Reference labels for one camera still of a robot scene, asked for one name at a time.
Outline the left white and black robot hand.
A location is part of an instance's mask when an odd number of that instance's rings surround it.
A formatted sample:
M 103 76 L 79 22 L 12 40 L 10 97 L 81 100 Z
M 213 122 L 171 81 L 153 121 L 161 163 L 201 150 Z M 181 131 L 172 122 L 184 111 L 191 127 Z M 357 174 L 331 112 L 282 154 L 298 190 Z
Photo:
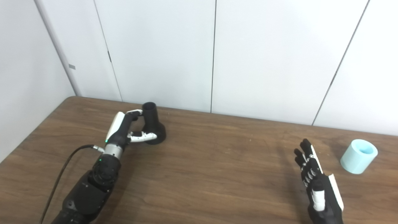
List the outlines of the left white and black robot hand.
M 110 144 L 125 149 L 130 143 L 149 142 L 158 139 L 160 134 L 145 131 L 129 131 L 132 122 L 138 120 L 141 116 L 143 116 L 143 111 L 140 109 L 131 110 L 126 113 L 118 112 L 108 130 L 105 146 Z

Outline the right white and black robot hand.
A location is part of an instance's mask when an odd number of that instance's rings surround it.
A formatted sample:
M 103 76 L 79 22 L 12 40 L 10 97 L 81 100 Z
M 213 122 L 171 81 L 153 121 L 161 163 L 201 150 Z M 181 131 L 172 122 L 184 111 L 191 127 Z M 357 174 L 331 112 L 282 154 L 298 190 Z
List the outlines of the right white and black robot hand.
M 308 139 L 294 149 L 301 180 L 309 199 L 308 214 L 314 224 L 342 224 L 344 203 L 334 174 L 323 172 L 314 146 Z

